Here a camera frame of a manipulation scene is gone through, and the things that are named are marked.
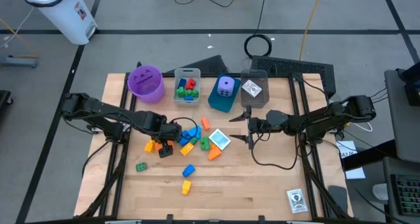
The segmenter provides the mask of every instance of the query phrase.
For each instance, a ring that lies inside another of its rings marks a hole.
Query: green block
[[[198,139],[194,137],[190,140],[190,143],[192,143],[194,145],[197,141],[198,141]]]
[[[147,169],[146,162],[141,162],[141,163],[136,165],[137,172],[144,171],[145,169]]]
[[[192,91],[192,96],[193,97],[198,97],[198,90],[197,89]]]
[[[179,87],[179,88],[177,89],[177,95],[178,95],[178,97],[185,97],[185,90],[184,90],[184,87]]]
[[[199,140],[199,143],[201,144],[201,149],[202,150],[209,150],[210,149],[209,138],[207,136],[206,137],[202,137]]]

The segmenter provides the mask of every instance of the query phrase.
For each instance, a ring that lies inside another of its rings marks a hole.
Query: gray floor
[[[217,0],[227,3],[229,0]],[[408,30],[420,29],[417,0],[392,0]],[[85,0],[92,6],[94,0]],[[262,29],[304,29],[315,0],[266,0]],[[222,9],[208,0],[176,5],[173,0],[101,0],[96,21],[102,30],[252,29],[257,25],[262,0],[235,0]],[[16,28],[30,7],[23,0],[0,0],[0,18]],[[34,10],[22,29],[56,29]],[[385,0],[321,0],[311,29],[397,30]],[[49,130],[59,96],[72,65],[77,46],[62,35],[22,35],[40,55],[37,69],[0,68],[0,89],[10,90],[14,101],[0,128],[0,222],[14,223],[33,170]],[[162,71],[220,54],[233,72],[251,65],[243,51],[249,34],[148,34],[96,35],[85,46],[75,74],[72,92],[86,92],[100,98],[106,75],[129,72],[137,61],[153,64]],[[302,35],[268,34],[274,38],[271,56],[299,58]],[[411,35],[420,49],[420,36]],[[266,45],[258,39],[250,51],[263,54]],[[0,50],[0,56],[29,52],[19,41]],[[337,94],[372,95],[382,89],[383,72],[413,64],[406,44],[398,35],[308,35],[303,60],[334,65]],[[386,101],[375,105],[378,117],[373,133],[351,125],[348,130],[377,145],[393,138]],[[81,181],[81,166],[91,138],[65,124],[58,127],[39,188],[27,221],[69,218]],[[366,145],[355,141],[357,146]],[[380,164],[365,168],[368,179],[351,181],[373,200],[372,184],[381,182]],[[356,217],[384,221],[355,192],[349,190]]]

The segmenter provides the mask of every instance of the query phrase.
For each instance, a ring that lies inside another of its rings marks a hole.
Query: dice
[[[230,97],[234,91],[235,81],[231,77],[222,76],[219,79],[219,84],[217,85],[217,93],[220,96]]]

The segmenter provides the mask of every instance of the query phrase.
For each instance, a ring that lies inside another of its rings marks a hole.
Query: trash can
[[[25,0],[37,7],[73,44],[89,42],[95,20],[83,0]]]

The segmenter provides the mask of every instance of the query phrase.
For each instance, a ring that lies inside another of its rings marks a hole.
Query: table leg
[[[394,139],[382,143],[374,148],[369,148],[365,151],[343,158],[343,168],[345,171],[352,170],[381,161],[386,156],[397,158]]]

